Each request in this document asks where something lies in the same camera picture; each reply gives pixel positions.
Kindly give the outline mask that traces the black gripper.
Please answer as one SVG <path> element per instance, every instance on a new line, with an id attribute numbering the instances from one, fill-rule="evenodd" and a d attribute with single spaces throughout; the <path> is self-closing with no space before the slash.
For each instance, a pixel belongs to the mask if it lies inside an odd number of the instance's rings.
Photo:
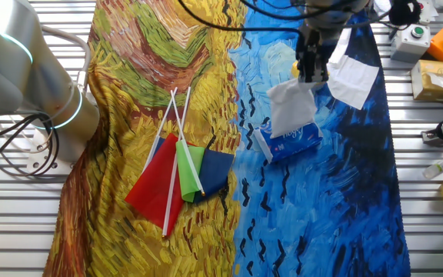
<path id="1" fill-rule="evenodd" d="M 298 28 L 299 35 L 295 48 L 295 57 L 298 58 L 299 79 L 303 82 L 328 81 L 327 60 L 331 56 L 331 47 L 323 45 L 321 33 L 307 26 Z M 305 52 L 315 52 L 315 70 L 313 74 L 313 56 Z"/>

